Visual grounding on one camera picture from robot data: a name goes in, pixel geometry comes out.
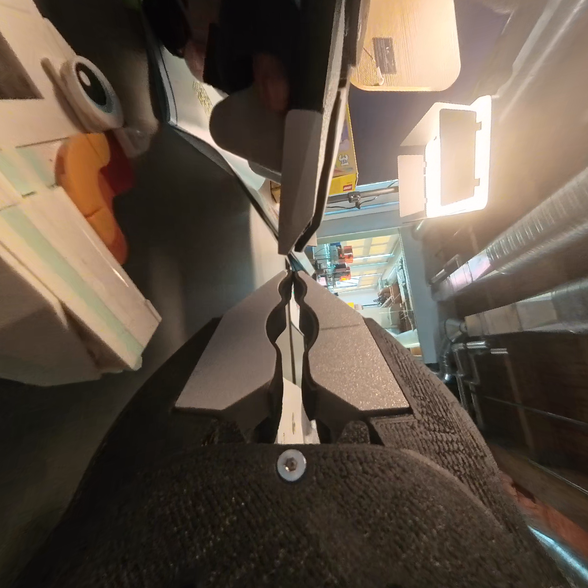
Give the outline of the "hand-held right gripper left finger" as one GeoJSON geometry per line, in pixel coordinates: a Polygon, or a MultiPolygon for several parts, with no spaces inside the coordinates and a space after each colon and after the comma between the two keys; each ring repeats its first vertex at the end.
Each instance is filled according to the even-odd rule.
{"type": "Polygon", "coordinates": [[[274,443],[283,402],[282,354],[289,271],[283,270],[227,311],[175,409],[235,423],[246,441],[274,443]]]}

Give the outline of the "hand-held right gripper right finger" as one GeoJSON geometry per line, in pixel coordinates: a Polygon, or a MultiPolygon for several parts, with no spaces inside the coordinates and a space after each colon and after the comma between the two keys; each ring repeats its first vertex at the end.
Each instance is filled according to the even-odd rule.
{"type": "Polygon", "coordinates": [[[303,272],[293,274],[293,296],[303,335],[302,403],[322,443],[345,427],[376,417],[412,415],[364,317],[303,272]]]}

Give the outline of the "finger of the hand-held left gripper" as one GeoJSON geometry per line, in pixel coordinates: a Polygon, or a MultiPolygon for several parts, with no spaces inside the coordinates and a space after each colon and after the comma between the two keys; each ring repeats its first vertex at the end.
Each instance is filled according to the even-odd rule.
{"type": "Polygon", "coordinates": [[[322,223],[334,174],[335,160],[339,151],[343,123],[346,118],[348,94],[348,87],[339,88],[337,91],[326,136],[324,160],[319,175],[313,216],[305,231],[296,241],[295,252],[303,252],[322,223]]]}
{"type": "Polygon", "coordinates": [[[290,254],[311,223],[321,167],[322,115],[292,109],[285,119],[278,253],[290,254]]]}

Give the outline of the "light blue instruction booklet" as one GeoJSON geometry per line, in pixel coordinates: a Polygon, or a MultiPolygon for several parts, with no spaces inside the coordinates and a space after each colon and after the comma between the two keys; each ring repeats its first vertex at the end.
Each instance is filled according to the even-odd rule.
{"type": "MultiPolygon", "coordinates": [[[[165,97],[166,120],[188,143],[201,149],[209,149],[207,155],[218,158],[239,181],[240,187],[254,205],[255,211],[269,231],[277,237],[278,208],[270,195],[270,180],[261,172],[254,171],[254,165],[220,147],[209,131],[210,113],[213,107],[223,102],[222,94],[211,86],[198,82],[190,75],[187,66],[179,58],[150,41],[151,57],[156,64],[165,97]]],[[[293,275],[290,271],[295,263],[302,261],[302,254],[286,255],[289,264],[289,303],[286,306],[286,330],[292,338],[291,308],[293,303],[293,275]]],[[[316,428],[309,421],[302,404],[302,392],[295,383],[283,378],[282,415],[276,443],[318,443],[316,428]]]]}

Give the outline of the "yellow lego set box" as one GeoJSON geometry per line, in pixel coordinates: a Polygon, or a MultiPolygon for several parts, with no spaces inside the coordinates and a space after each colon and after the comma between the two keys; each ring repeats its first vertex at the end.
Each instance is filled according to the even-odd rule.
{"type": "Polygon", "coordinates": [[[334,173],[330,182],[328,196],[353,192],[357,187],[358,171],[355,145],[352,134],[349,107],[346,107],[341,140],[339,143],[334,173]]]}

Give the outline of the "white lego unicorn model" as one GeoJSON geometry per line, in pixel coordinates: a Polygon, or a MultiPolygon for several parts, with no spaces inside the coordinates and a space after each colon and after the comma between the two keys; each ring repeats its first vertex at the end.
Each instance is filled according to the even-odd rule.
{"type": "Polygon", "coordinates": [[[150,138],[34,1],[1,1],[1,378],[136,371],[160,316],[122,264],[114,198],[150,138]]]}

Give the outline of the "person's left hand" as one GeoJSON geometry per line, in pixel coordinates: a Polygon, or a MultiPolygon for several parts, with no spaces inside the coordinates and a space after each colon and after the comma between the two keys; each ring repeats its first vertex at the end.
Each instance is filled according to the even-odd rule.
{"type": "Polygon", "coordinates": [[[256,54],[252,67],[254,87],[263,107],[284,114],[289,105],[289,80],[282,61],[274,55],[256,54]]]}

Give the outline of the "black light stand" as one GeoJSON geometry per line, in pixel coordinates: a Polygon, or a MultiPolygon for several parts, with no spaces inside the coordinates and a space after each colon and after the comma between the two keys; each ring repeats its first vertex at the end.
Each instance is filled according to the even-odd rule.
{"type": "Polygon", "coordinates": [[[355,190],[327,198],[326,212],[361,210],[370,206],[387,205],[399,201],[398,180],[358,185],[355,190]]]}

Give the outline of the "lit studio light panel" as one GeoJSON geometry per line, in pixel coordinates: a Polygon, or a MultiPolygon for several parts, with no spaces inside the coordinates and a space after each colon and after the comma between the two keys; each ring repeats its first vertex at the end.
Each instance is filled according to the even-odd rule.
{"type": "Polygon", "coordinates": [[[399,213],[408,220],[483,210],[490,190],[491,95],[433,104],[401,143],[399,213]]]}

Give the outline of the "cluster of metal ceiling pipes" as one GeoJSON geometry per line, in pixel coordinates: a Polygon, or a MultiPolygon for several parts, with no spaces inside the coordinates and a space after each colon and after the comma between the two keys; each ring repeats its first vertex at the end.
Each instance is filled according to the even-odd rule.
{"type": "Polygon", "coordinates": [[[441,356],[440,377],[446,385],[457,386],[462,408],[483,428],[483,414],[478,398],[481,377],[476,358],[482,355],[507,356],[506,348],[493,347],[485,339],[473,340],[464,320],[448,318],[443,324],[445,339],[441,356]]]}

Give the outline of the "ribbed silver ventilation duct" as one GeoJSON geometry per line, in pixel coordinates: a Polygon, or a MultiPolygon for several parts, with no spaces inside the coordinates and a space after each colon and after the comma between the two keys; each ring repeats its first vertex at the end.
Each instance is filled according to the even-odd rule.
{"type": "Polygon", "coordinates": [[[486,246],[489,282],[560,251],[587,235],[587,168],[579,172],[486,246]]]}
{"type": "MultiPolygon", "coordinates": [[[[433,297],[445,302],[473,288],[504,281],[509,273],[492,269],[479,254],[459,265],[454,256],[430,279],[433,297]]],[[[587,333],[587,278],[559,285],[507,305],[466,316],[463,330],[469,336],[497,336],[525,332],[587,333]]]]}

